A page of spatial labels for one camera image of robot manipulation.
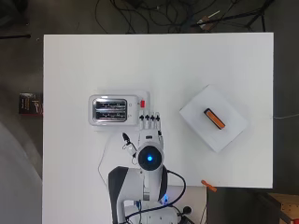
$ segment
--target gray floor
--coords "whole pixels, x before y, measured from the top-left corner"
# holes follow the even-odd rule
[[[148,1],[152,6],[155,2],[159,0]],[[200,0],[196,8],[202,8],[209,2],[210,0]],[[219,9],[224,11],[229,2],[219,0],[213,7],[198,14],[192,22]],[[22,145],[35,148],[40,156],[42,156],[42,119],[22,118],[18,115],[19,93],[43,91],[43,35],[104,33],[94,19],[95,3],[96,0],[32,0],[26,11],[26,17],[30,21],[28,26],[14,25],[0,29],[0,35],[32,34],[31,39],[0,40],[0,121]],[[251,11],[262,3],[260,0],[243,0],[228,15]],[[299,96],[297,8],[299,2],[296,0],[277,0],[265,15],[267,30],[275,33],[274,114],[277,117],[299,113],[299,104],[296,102]],[[178,8],[178,11],[179,15],[183,15],[182,8]],[[110,34],[125,34],[128,30],[128,25],[121,14],[107,0],[100,1],[98,18]],[[154,18],[158,22],[167,22],[159,15],[154,15]],[[146,33],[146,23],[134,13],[133,25],[137,33]],[[152,22],[149,25],[151,33],[167,33],[166,27],[154,26]],[[252,29],[262,31],[260,20],[252,26]],[[199,32],[197,29],[189,29],[188,26],[183,27],[182,31]],[[213,32],[247,32],[247,30],[219,24]],[[296,178],[299,174],[298,125],[299,118],[274,121],[274,191],[276,192],[299,194],[299,179]],[[256,207],[247,195],[242,194],[244,197],[240,195],[241,192],[235,189],[222,189],[219,196],[212,195],[208,206],[208,223],[234,223],[236,216],[224,218],[225,214],[220,212],[232,203],[242,204],[243,211]],[[258,222],[253,219],[248,223]]]

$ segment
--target black cable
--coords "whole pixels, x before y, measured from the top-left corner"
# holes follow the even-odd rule
[[[256,15],[256,13],[258,13],[261,9],[260,8],[257,8],[257,9],[254,9],[252,11],[249,11],[249,12],[245,12],[245,13],[242,13],[242,14],[238,14],[238,15],[234,15],[234,16],[230,16],[230,17],[224,17],[222,19],[216,19],[216,20],[210,20],[210,21],[203,21],[203,22],[200,22],[200,23],[196,23],[196,24],[193,24],[192,27],[198,27],[202,24],[211,24],[211,23],[215,23],[215,22],[230,22],[230,23],[234,23],[236,25],[243,25],[243,24],[240,24],[240,23],[236,23],[236,22],[232,22],[230,20],[233,20],[233,19],[238,19],[238,18],[244,18],[244,17],[248,17],[248,16],[253,16],[253,15]]]
[[[166,16],[168,17],[168,7],[171,0],[166,0]]]
[[[233,23],[225,22],[225,21],[220,21],[219,24],[234,26],[234,27],[238,27],[238,28],[244,28],[244,25],[236,25]]]
[[[184,4],[184,5],[186,5],[186,6],[188,6],[188,7],[193,7],[194,5],[196,5],[197,3],[199,3],[199,0],[196,0],[195,2],[193,2],[193,3],[186,3],[186,2],[184,2],[184,1],[182,1],[182,0],[178,0],[180,3],[182,3],[182,4]]]
[[[170,0],[170,4],[169,4],[175,11],[176,13],[176,16],[175,16],[175,20],[174,22],[177,22],[177,19],[178,19],[178,10],[175,8],[175,6],[172,4],[171,0]]]
[[[225,15],[235,6],[235,4],[236,3],[234,3],[232,0],[231,0],[231,4],[230,4],[230,6],[228,6],[228,8],[227,8],[227,10],[223,13],[223,15],[221,16],[221,20],[225,17]],[[216,28],[216,26],[218,26],[218,24],[221,22],[221,20],[220,21],[218,21],[218,22],[216,22],[214,25],[212,25],[212,27],[211,28],[209,28],[209,30],[208,30],[208,32],[211,32],[213,29],[215,29]]]
[[[242,0],[235,0],[235,1],[234,1],[234,0],[231,0],[231,3],[232,3],[232,4],[237,4],[237,3],[241,2],[241,1],[242,1]]]
[[[192,18],[193,16],[197,15],[198,13],[201,13],[202,11],[205,11],[206,9],[212,7],[216,2],[217,2],[217,0],[213,0],[213,2],[211,2],[208,6],[206,6],[206,7],[202,8],[202,9],[200,9],[200,10],[197,11],[197,12],[194,12],[194,13],[190,16],[190,18]]]
[[[115,5],[115,7],[120,10],[120,11],[131,11],[131,12],[134,12],[136,14],[138,14],[146,23],[147,23],[147,32],[148,34],[150,33],[150,24],[149,24],[149,21],[147,20],[147,18],[145,18],[140,12],[134,10],[134,9],[126,9],[126,8],[120,8],[118,6]]]
[[[182,1],[179,1],[178,0],[178,2],[179,2],[179,5],[184,9],[184,11],[186,12],[186,18],[188,18],[188,16],[189,16],[189,11],[188,11],[188,9],[186,8],[186,4],[184,4]]]
[[[162,7],[164,4],[160,4],[158,5],[157,7],[142,7],[142,6],[139,6],[139,8],[142,8],[142,9],[149,9],[149,10],[159,10],[160,7]]]
[[[135,34],[135,29],[133,28],[132,24],[128,21],[126,16],[123,14],[123,12],[120,10],[120,8],[116,5],[115,0],[110,0],[110,3],[113,5],[114,8],[116,8],[120,14],[124,17],[124,19],[127,21],[128,25],[131,27],[133,33]]]
[[[170,206],[172,206],[174,203],[176,203],[176,202],[177,202],[177,201],[184,195],[184,193],[185,193],[185,191],[186,191],[186,181],[185,181],[185,179],[184,179],[181,175],[178,175],[178,174],[176,174],[175,172],[172,172],[172,171],[170,171],[170,170],[167,170],[167,172],[168,172],[169,174],[176,175],[177,177],[179,177],[179,178],[183,181],[183,183],[184,183],[183,191],[179,194],[179,196],[178,196],[173,202],[171,202],[171,203],[169,203],[169,204],[162,205],[162,206],[160,206],[160,207],[149,208],[149,209],[145,209],[145,210],[143,210],[143,211],[139,211],[139,212],[132,213],[131,215],[129,215],[129,216],[127,216],[127,217],[125,218],[126,220],[129,220],[130,217],[136,216],[136,215],[141,214],[141,213],[146,213],[146,212],[156,211],[156,210],[160,210],[160,209],[163,209],[163,208],[166,208],[166,207],[170,207]]]
[[[99,20],[97,19],[97,6],[99,5],[100,0],[97,0],[96,4],[95,4],[95,8],[94,8],[94,17],[96,20],[96,23],[102,28],[102,30],[108,34],[108,32],[106,31],[106,29],[101,25],[101,23],[99,22]]]
[[[159,11],[159,10],[151,10],[151,9],[148,9],[149,7],[148,7],[148,4],[146,3],[146,2],[144,2],[144,1],[142,1],[142,4],[144,4],[145,6],[146,6],[146,9],[147,9],[147,11],[148,11],[148,13],[149,13],[149,18],[150,18],[150,20],[155,24],[155,25],[158,25],[158,26],[169,26],[169,25],[173,25],[173,22],[170,20],[170,18],[167,16],[167,15],[165,15],[163,12],[161,12],[161,11]],[[162,15],[164,15],[171,23],[170,24],[160,24],[160,23],[158,23],[157,21],[155,21],[153,18],[152,18],[152,16],[151,16],[151,11],[153,11],[153,12],[157,12],[157,13],[160,13],[160,14],[162,14]]]
[[[125,3],[125,1],[122,0],[122,2],[123,2],[123,4],[124,4],[124,6],[129,10],[129,7],[128,7],[127,4]],[[129,12],[129,22],[130,22],[130,24],[132,24],[132,14],[131,14],[131,11],[128,11],[128,12]],[[129,27],[128,27],[128,31],[127,31],[126,34],[130,34],[130,30],[131,30],[131,26],[129,25]]]

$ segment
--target black device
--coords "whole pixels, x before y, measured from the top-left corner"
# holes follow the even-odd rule
[[[195,223],[189,220],[187,217],[182,216],[179,224],[195,224]]]

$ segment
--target orange tag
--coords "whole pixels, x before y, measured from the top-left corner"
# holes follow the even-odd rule
[[[213,187],[210,184],[208,184],[205,180],[202,180],[202,184],[205,185],[208,189],[210,189],[210,190],[212,190],[214,192],[217,191],[217,189],[215,187]]]
[[[205,110],[204,113],[219,129],[223,129],[225,127],[225,124],[213,113],[210,108]]]

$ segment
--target white table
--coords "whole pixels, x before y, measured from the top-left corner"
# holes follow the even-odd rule
[[[249,121],[219,154],[178,113],[208,84]],[[150,91],[152,109],[162,116],[164,164],[189,186],[205,179],[214,186],[272,187],[272,34],[46,35],[44,224],[110,216],[97,170],[110,133],[95,132],[87,113],[98,90]],[[132,166],[117,139],[104,170],[112,161]],[[181,183],[171,178],[170,184]]]

